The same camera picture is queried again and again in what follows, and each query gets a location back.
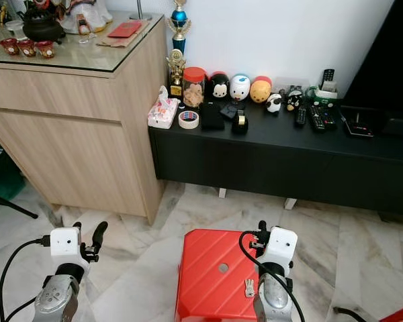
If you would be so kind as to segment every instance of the red plastic stool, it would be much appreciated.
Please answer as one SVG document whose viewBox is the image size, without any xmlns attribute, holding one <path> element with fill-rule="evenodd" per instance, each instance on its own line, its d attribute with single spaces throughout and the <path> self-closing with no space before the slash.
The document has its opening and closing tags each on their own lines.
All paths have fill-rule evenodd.
<svg viewBox="0 0 403 322">
<path fill-rule="evenodd" d="M 240 231 L 196 229 L 185 235 L 175 322 L 256 321 L 253 298 L 245 297 L 246 279 L 258 273 L 242 253 Z M 251 236 L 243 239 L 248 248 Z"/>
</svg>

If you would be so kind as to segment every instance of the glass tabletop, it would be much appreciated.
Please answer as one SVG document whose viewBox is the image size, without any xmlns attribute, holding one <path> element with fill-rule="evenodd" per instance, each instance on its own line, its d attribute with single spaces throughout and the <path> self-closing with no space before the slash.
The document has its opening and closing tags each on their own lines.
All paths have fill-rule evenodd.
<svg viewBox="0 0 403 322">
<path fill-rule="evenodd" d="M 152 20 L 137 35 L 137 37 L 125 48 L 112 48 L 98 46 L 96 43 L 106 37 L 111 31 L 117 28 L 122 22 L 128 21 L 131 12 L 128 11 L 109 11 L 114 20 L 103 30 L 96 33 L 97 37 L 90 39 L 85 44 L 80 44 L 79 40 L 88 36 L 67 34 L 62 38 L 62 44 L 54 43 L 56 50 L 55 57 L 46 59 L 40 53 L 35 57 L 25 57 L 23 54 L 11 56 L 5 53 L 0 45 L 0 63 L 5 64 L 26 64 L 60 68 L 74 68 L 84 70 L 96 70 L 101 72 L 113 72 L 121 62 L 137 47 L 140 41 L 149 34 L 153 27 L 163 17 L 159 14 L 153 14 Z M 0 28 L 0 40 L 14 37 L 6 29 Z"/>
</svg>

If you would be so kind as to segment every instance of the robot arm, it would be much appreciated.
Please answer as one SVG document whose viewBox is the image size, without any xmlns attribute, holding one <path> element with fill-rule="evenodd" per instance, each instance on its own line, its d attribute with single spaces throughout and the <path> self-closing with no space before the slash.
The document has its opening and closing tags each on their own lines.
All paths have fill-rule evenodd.
<svg viewBox="0 0 403 322">
<path fill-rule="evenodd" d="M 280 227 L 273 227 L 271 231 L 267 231 L 265 221 L 260 221 L 259 229 L 260 231 L 253 232 L 258 239 L 257 242 L 250 244 L 250 248 L 257 250 L 256 262 L 262 264 L 262 267 L 259 266 L 258 293 L 254 298 L 257 321 L 290 322 L 293 300 L 289 293 L 292 293 L 293 284 L 288 275 L 290 268 L 293 267 L 292 258 L 297 235 Z"/>
<path fill-rule="evenodd" d="M 107 222 L 99 224 L 93 234 L 93 245 L 81 243 L 81 224 L 57 228 L 50 234 L 51 258 L 56 267 L 54 276 L 46 279 L 44 288 L 34 302 L 33 322 L 71 322 L 77 311 L 79 284 L 89 273 L 89 263 L 97 262 Z"/>
</svg>

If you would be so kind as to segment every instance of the blue trophy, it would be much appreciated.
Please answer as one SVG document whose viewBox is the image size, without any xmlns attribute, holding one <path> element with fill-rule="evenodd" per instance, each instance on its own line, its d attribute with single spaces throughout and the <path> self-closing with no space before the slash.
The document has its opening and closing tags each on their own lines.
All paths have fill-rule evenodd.
<svg viewBox="0 0 403 322">
<path fill-rule="evenodd" d="M 191 20 L 187 18 L 187 14 L 182 9 L 186 2 L 187 0 L 175 0 L 176 9 L 171 18 L 168 19 L 169 27 L 175 33 L 173 35 L 173 49 L 179 49 L 182 54 L 185 50 L 185 34 L 191 27 Z"/>
</svg>

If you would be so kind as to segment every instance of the masking tape roll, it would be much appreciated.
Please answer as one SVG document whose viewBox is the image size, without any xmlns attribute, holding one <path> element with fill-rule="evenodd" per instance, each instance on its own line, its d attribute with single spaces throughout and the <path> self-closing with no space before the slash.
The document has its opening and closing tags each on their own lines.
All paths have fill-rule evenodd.
<svg viewBox="0 0 403 322">
<path fill-rule="evenodd" d="M 183 129 L 195 129 L 199 125 L 199 115 L 193 111 L 184 111 L 178 115 L 179 126 Z"/>
<path fill-rule="evenodd" d="M 239 115 L 239 125 L 244 125 L 244 115 Z"/>
</svg>

